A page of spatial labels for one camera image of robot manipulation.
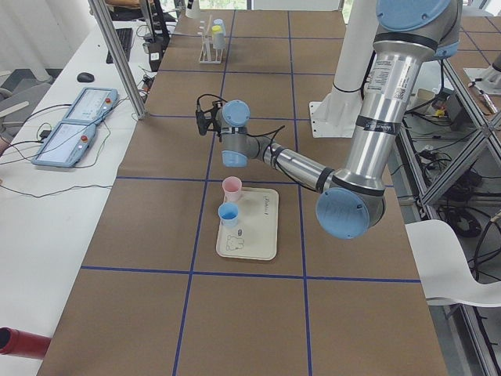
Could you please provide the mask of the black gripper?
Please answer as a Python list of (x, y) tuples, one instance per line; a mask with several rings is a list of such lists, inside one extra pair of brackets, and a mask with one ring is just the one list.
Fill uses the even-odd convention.
[[(208, 110), (203, 110), (200, 105), (200, 100), (205, 96), (216, 98), (212, 102), (212, 108)], [(205, 136), (208, 132), (215, 132), (218, 136), (221, 135), (221, 125), (216, 117), (224, 104), (225, 100), (215, 94), (204, 93), (196, 98), (196, 125), (201, 136)]]

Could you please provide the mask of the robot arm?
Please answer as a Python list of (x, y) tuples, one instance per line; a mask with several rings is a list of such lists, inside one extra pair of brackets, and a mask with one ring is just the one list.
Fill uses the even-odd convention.
[(198, 131), (218, 135), (226, 167), (258, 159), (317, 192), (316, 218), (330, 235), (362, 236), (384, 215), (383, 172), (420, 68), (456, 53), (462, 11), (459, 1), (354, 2), (331, 92), (310, 113), (351, 140), (342, 168), (281, 146), (274, 134), (251, 135), (249, 107), (238, 99), (197, 108)]

